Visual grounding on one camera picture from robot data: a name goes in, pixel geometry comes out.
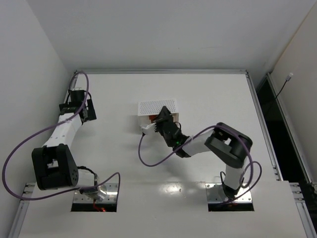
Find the white perforated box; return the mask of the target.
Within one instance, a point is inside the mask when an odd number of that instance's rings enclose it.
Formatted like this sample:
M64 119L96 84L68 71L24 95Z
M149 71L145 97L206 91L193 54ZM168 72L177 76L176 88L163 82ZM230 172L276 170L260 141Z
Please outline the white perforated box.
M179 121L179 109L176 99L163 99L154 101L138 102L138 123L139 125L148 125L152 121L149 120L149 115L158 115L163 106L167 106L171 112L174 121Z

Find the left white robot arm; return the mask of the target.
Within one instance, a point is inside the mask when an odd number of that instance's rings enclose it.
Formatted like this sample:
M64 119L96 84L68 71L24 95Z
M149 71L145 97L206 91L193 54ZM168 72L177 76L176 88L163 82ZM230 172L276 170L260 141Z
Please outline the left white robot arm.
M59 125L42 147L32 151L35 178L40 190L83 188L97 184L96 174L87 170L80 171L70 151L76 132L83 123L97 119L91 98L76 114L85 95L89 93L82 88L68 91L67 101L59 105Z

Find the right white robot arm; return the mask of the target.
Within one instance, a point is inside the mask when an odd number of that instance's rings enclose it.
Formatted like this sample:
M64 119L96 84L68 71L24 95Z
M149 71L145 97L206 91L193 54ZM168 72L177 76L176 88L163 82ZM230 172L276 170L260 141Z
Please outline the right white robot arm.
M224 194L229 199L237 195L242 186L245 159L253 145L248 136L219 122L212 130L191 138L182 133L166 106L162 107L152 122L156 127L155 132L164 138L177 156L190 158L196 154L213 152L220 158L226 164L225 178L221 182Z

